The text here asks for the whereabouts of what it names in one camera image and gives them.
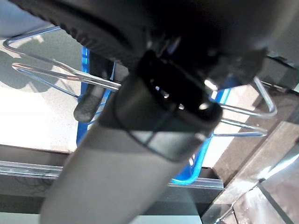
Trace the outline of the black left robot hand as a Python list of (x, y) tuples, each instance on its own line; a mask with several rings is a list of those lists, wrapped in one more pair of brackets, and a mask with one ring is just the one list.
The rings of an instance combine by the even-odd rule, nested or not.
[(42, 224), (128, 224), (162, 194), (222, 118), (210, 92), (248, 84), (296, 0), (16, 0), (121, 62), (121, 83), (53, 183)]

